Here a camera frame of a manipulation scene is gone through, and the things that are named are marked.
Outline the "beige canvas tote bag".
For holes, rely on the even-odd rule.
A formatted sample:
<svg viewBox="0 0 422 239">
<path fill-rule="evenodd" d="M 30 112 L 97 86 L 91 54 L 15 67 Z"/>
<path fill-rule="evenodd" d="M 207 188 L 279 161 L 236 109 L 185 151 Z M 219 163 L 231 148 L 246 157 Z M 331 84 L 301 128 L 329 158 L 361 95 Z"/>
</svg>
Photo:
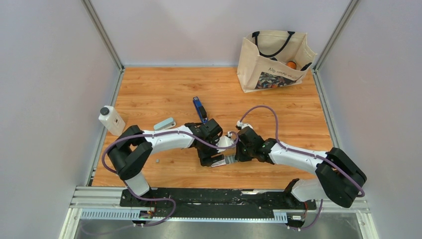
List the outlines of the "beige canvas tote bag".
<svg viewBox="0 0 422 239">
<path fill-rule="evenodd" d="M 242 40 L 238 80 L 245 93 L 298 85 L 316 56 L 308 46 L 306 33 L 256 31 Z M 286 65 L 289 61 L 296 63 L 296 70 Z"/>
</svg>

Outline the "white bottle black cap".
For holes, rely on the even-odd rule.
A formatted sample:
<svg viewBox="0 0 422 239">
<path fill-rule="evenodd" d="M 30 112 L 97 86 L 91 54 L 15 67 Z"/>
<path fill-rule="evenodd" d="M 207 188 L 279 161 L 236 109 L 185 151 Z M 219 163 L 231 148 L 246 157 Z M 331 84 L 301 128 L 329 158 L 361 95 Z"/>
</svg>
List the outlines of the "white bottle black cap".
<svg viewBox="0 0 422 239">
<path fill-rule="evenodd" d="M 121 136 L 126 125 L 113 106 L 103 106 L 100 109 L 98 120 L 114 136 Z"/>
</svg>

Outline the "orange ball in bag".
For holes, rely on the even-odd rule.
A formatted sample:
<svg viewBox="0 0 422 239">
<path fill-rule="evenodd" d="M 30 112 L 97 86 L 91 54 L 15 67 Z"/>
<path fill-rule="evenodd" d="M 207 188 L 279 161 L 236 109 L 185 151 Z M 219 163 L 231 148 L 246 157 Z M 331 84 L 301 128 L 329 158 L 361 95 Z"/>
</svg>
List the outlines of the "orange ball in bag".
<svg viewBox="0 0 422 239">
<path fill-rule="evenodd" d="M 295 63 L 295 62 L 293 62 L 293 61 L 289 61 L 289 62 L 287 62 L 287 63 L 286 63 L 286 65 L 287 65 L 288 67 L 290 67 L 290 68 L 294 69 L 294 70 L 296 70 L 296 68 L 297 68 L 296 63 Z"/>
</svg>

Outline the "blue black stapler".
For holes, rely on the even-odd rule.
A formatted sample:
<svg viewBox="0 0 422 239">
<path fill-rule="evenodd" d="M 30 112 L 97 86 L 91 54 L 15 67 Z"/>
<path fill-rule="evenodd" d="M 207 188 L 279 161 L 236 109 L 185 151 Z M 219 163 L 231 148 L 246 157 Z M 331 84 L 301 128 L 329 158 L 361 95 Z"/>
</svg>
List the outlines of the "blue black stapler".
<svg viewBox="0 0 422 239">
<path fill-rule="evenodd" d="M 198 97 L 193 97 L 193 105 L 202 123 L 208 122 L 207 112 Z"/>
</svg>

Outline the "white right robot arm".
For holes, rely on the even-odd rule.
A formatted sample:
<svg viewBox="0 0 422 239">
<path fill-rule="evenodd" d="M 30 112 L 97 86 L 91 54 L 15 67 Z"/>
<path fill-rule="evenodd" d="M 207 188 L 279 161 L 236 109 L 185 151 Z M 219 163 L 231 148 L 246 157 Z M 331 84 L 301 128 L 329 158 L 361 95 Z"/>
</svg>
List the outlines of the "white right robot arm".
<svg viewBox="0 0 422 239">
<path fill-rule="evenodd" d="M 253 128 L 246 126 L 238 133 L 238 161 L 257 159 L 273 165 L 286 165 L 315 175 L 314 179 L 294 179 L 286 187 L 284 202 L 295 209 L 313 199 L 329 199 L 349 208 L 354 200 L 364 197 L 367 181 L 363 171 L 340 148 L 314 151 L 294 147 L 274 138 L 264 140 Z"/>
</svg>

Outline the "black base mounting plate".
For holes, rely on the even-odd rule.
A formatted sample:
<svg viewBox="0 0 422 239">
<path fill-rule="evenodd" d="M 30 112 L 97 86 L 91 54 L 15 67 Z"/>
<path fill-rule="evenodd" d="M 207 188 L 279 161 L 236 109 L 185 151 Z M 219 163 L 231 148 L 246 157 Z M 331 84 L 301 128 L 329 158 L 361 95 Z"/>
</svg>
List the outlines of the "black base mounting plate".
<svg viewBox="0 0 422 239">
<path fill-rule="evenodd" d="M 206 189 L 206 188 L 156 188 L 151 189 L 140 200 L 125 189 L 120 206 L 149 207 L 154 215 L 168 215 L 176 202 L 173 217 L 215 217 L 215 218 L 269 218 L 274 210 L 317 209 L 316 203 L 298 201 L 282 190 L 252 189 Z"/>
</svg>

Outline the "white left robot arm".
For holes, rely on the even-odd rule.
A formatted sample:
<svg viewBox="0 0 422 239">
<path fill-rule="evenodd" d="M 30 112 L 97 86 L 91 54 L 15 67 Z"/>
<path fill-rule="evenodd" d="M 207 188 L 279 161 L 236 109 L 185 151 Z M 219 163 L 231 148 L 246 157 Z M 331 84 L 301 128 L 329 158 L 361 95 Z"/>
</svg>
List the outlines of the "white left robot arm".
<svg viewBox="0 0 422 239">
<path fill-rule="evenodd" d="M 132 190 L 134 202 L 144 207 L 152 200 L 150 185 L 142 174 L 150 155 L 171 149 L 195 148 L 201 157 L 214 156 L 218 153 L 216 147 L 222 133 L 214 119 L 158 131 L 141 130 L 133 125 L 106 148 L 105 154 L 114 167 L 113 172 Z"/>
</svg>

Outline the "red white staple box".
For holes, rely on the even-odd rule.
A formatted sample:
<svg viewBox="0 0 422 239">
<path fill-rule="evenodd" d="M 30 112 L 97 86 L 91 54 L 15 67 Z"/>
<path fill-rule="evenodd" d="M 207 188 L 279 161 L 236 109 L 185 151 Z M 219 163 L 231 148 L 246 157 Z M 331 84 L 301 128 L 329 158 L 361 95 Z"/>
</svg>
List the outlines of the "red white staple box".
<svg viewBox="0 0 422 239">
<path fill-rule="evenodd" d="M 224 159 L 222 159 L 222 160 L 214 162 L 211 165 L 211 168 L 225 166 L 225 165 L 233 164 L 233 163 L 236 163 L 236 162 L 237 162 L 237 160 L 235 159 L 235 155 L 229 155 L 229 156 L 225 156 Z"/>
</svg>

